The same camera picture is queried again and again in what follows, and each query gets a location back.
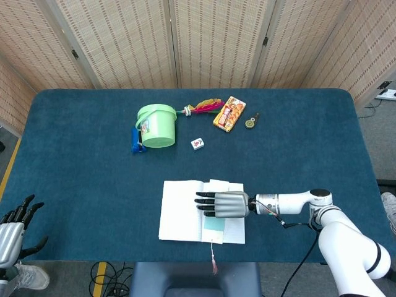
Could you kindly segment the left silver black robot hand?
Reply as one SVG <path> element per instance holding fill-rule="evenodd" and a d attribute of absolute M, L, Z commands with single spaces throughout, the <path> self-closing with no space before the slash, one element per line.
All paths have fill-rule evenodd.
<path fill-rule="evenodd" d="M 20 205 L 1 217 L 1 271 L 9 269 L 18 260 L 38 253 L 48 241 L 48 236 L 44 236 L 35 246 L 22 248 L 25 232 L 34 214 L 44 206 L 43 202 L 39 202 L 28 209 L 34 198 L 34 194 L 27 196 Z"/>

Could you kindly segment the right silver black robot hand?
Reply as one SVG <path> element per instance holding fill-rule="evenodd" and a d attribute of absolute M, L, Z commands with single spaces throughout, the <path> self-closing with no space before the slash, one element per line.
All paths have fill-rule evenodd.
<path fill-rule="evenodd" d="M 241 191 L 196 192 L 194 202 L 206 217 L 244 218 L 249 215 L 249 196 Z"/>

